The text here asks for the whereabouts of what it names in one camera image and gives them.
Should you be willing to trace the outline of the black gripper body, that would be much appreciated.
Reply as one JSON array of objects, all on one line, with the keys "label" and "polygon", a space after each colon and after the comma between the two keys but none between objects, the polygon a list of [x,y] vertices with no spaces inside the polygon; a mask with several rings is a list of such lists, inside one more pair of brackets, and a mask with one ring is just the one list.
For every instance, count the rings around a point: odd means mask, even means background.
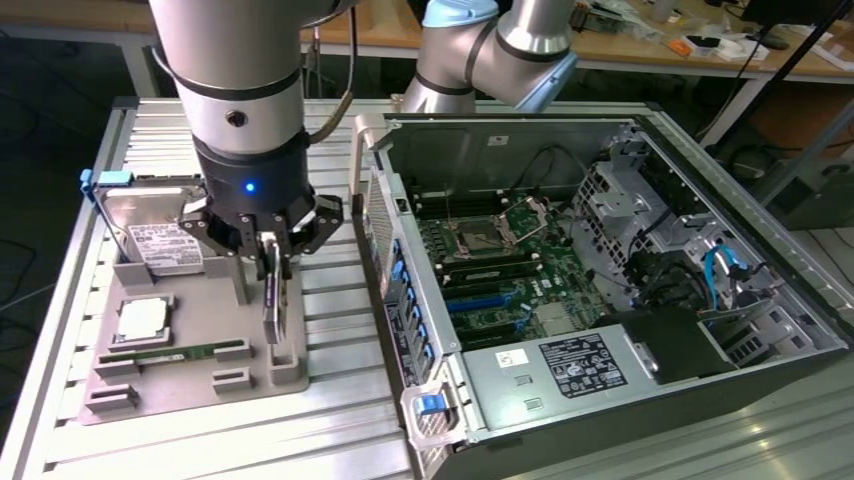
[{"label": "black gripper body", "polygon": [[299,131],[273,150],[257,154],[216,151],[193,140],[208,193],[208,208],[221,217],[252,214],[257,229],[272,231],[273,215],[303,196],[315,195],[308,181],[309,135]]}]

